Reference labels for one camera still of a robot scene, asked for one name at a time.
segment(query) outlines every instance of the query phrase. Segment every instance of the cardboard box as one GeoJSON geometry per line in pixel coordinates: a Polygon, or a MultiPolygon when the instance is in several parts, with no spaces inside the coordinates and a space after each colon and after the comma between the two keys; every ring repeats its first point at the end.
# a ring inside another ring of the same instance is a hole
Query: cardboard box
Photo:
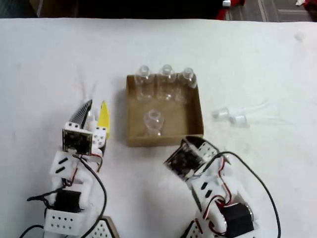
{"type": "Polygon", "coordinates": [[[156,94],[149,102],[140,102],[136,98],[134,75],[127,76],[127,145],[131,147],[150,147],[179,145],[186,135],[204,135],[202,110],[198,87],[194,91],[191,103],[185,105],[176,101],[161,101],[156,94]],[[158,110],[165,118],[161,136],[145,137],[146,127],[143,115],[151,109],[158,110]]]}

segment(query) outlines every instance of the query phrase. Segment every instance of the red object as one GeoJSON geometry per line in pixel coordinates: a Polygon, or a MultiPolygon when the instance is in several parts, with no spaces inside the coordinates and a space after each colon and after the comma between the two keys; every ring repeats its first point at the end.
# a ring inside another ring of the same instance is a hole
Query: red object
{"type": "Polygon", "coordinates": [[[306,1],[304,2],[304,6],[307,6],[307,5],[310,4],[310,3],[317,5],[317,0],[306,0],[306,1]]]}
{"type": "MultiPolygon", "coordinates": [[[[231,7],[235,5],[244,5],[246,3],[246,0],[231,0],[231,7]]],[[[218,13],[218,16],[216,17],[216,20],[224,20],[226,17],[227,9],[221,9],[218,13]]]]}

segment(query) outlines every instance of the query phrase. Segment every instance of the white tablecloth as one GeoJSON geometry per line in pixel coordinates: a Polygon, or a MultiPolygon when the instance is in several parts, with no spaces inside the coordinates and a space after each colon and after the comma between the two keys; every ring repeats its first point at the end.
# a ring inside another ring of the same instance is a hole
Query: white tablecloth
{"type": "MultiPolygon", "coordinates": [[[[0,20],[0,236],[43,224],[41,202],[61,128],[80,105],[83,85],[106,100],[111,137],[100,177],[106,215],[122,238],[177,238],[197,209],[185,183],[162,163],[177,147],[125,146],[125,76],[141,64],[190,66],[198,77],[205,138],[238,153],[264,180],[282,237],[314,237],[316,223],[317,25],[210,20],[0,20]],[[233,128],[211,112],[269,99],[265,115],[286,123],[233,128]]],[[[277,234],[270,201],[237,164],[258,205],[262,238],[277,234]]],[[[101,206],[102,193],[94,192],[101,206]]],[[[40,237],[33,231],[29,237],[40,237]]]]}

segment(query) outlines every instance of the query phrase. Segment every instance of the glass bottle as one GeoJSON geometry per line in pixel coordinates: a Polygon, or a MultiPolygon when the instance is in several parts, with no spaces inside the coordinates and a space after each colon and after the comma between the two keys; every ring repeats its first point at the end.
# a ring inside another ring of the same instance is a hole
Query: glass bottle
{"type": "Polygon", "coordinates": [[[196,75],[192,68],[185,68],[177,76],[175,99],[181,103],[190,103],[193,99],[194,89],[197,87],[196,75]]]}
{"type": "Polygon", "coordinates": [[[164,117],[159,111],[152,109],[149,112],[144,113],[143,122],[147,129],[145,136],[161,135],[160,131],[164,124],[164,117]]]}
{"type": "Polygon", "coordinates": [[[136,96],[139,101],[148,101],[154,95],[154,74],[149,67],[143,65],[134,76],[136,96]]]}
{"type": "Polygon", "coordinates": [[[175,81],[176,74],[172,69],[172,66],[165,64],[158,72],[158,99],[169,101],[174,98],[175,81]]]}

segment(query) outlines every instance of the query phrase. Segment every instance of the wire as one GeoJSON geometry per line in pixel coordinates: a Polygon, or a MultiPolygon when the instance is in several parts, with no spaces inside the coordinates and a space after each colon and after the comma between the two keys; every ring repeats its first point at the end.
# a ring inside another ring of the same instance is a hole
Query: wire
{"type": "Polygon", "coordinates": [[[81,238],[85,238],[94,230],[94,228],[97,226],[99,220],[103,217],[104,211],[106,209],[106,204],[107,204],[107,192],[106,192],[106,188],[105,188],[103,182],[100,180],[100,178],[95,173],[95,171],[83,160],[83,158],[79,157],[77,155],[73,155],[73,157],[77,158],[85,166],[85,168],[87,170],[89,170],[89,172],[91,172],[91,174],[96,178],[96,180],[100,184],[100,187],[102,188],[102,190],[104,192],[104,196],[105,196],[104,205],[103,205],[103,208],[102,208],[98,218],[96,219],[95,223],[89,228],[89,230],[86,231],[86,233],[84,233],[83,236],[81,236],[81,238]]]}
{"type": "Polygon", "coordinates": [[[228,200],[228,202],[225,203],[225,205],[229,205],[229,204],[231,203],[232,194],[231,194],[230,189],[228,188],[228,185],[226,184],[226,182],[223,180],[223,178],[222,178],[222,176],[221,176],[221,171],[223,171],[224,165],[225,165],[225,163],[226,163],[226,159],[225,159],[224,157],[222,157],[222,159],[223,159],[223,160],[222,160],[222,166],[221,166],[221,168],[220,168],[219,171],[218,171],[218,176],[220,177],[221,181],[223,182],[224,187],[226,188],[226,190],[227,190],[227,192],[228,192],[228,194],[229,194],[229,200],[228,200]]]}
{"type": "Polygon", "coordinates": [[[204,215],[203,215],[203,218],[204,218],[204,219],[206,219],[207,216],[208,216],[209,207],[210,207],[210,205],[211,205],[211,202],[212,202],[215,198],[217,198],[217,197],[220,197],[220,198],[223,200],[223,204],[225,204],[225,199],[224,199],[223,196],[221,196],[221,195],[215,195],[215,196],[213,196],[213,197],[211,198],[211,200],[209,201],[207,208],[205,209],[205,212],[204,212],[204,215]]]}
{"type": "Polygon", "coordinates": [[[271,193],[269,192],[268,188],[266,187],[266,185],[264,184],[264,182],[260,179],[260,177],[235,153],[231,152],[231,151],[223,151],[223,152],[220,152],[218,154],[216,154],[212,159],[211,159],[211,163],[225,155],[225,154],[230,154],[230,155],[233,155],[235,156],[238,160],[240,160],[240,162],[254,175],[254,177],[256,177],[258,179],[258,181],[262,184],[263,188],[265,189],[266,193],[268,194],[268,197],[269,199],[271,200],[271,203],[272,203],[272,206],[273,206],[273,209],[274,209],[274,213],[275,213],[275,216],[276,216],[276,222],[277,222],[277,230],[278,230],[278,234],[277,234],[277,238],[280,238],[281,237],[281,223],[280,223],[280,220],[279,220],[279,216],[278,216],[278,212],[277,212],[277,208],[276,208],[276,205],[273,201],[273,198],[271,196],[271,193]]]}
{"type": "Polygon", "coordinates": [[[20,238],[23,238],[30,230],[32,230],[33,228],[41,228],[41,229],[44,229],[43,226],[41,225],[32,225],[30,226],[29,228],[27,228],[23,233],[22,235],[20,235],[20,238]]]}
{"type": "Polygon", "coordinates": [[[217,231],[213,228],[213,223],[212,223],[211,221],[209,221],[208,226],[209,226],[209,229],[210,229],[213,233],[215,233],[216,235],[221,236],[221,237],[223,237],[223,236],[226,235],[225,232],[224,232],[224,233],[217,232],[217,231]]]}
{"type": "Polygon", "coordinates": [[[103,158],[100,156],[100,155],[98,155],[98,154],[91,154],[92,156],[97,156],[97,157],[99,157],[100,158],[100,160],[101,160],[101,162],[100,162],[100,164],[98,164],[98,168],[97,168],[97,173],[99,173],[99,171],[100,171],[100,169],[101,169],[101,166],[103,165],[103,158]]]}
{"type": "Polygon", "coordinates": [[[62,187],[59,187],[51,192],[46,192],[46,193],[43,193],[41,195],[38,195],[38,196],[33,196],[33,197],[29,197],[28,199],[26,199],[26,201],[43,201],[44,202],[44,205],[47,207],[47,208],[52,208],[52,206],[50,205],[49,201],[45,198],[53,193],[57,193],[57,192],[60,192],[62,191],[64,188],[66,188],[67,186],[69,186],[67,184],[67,181],[65,179],[62,179],[62,187]]]}

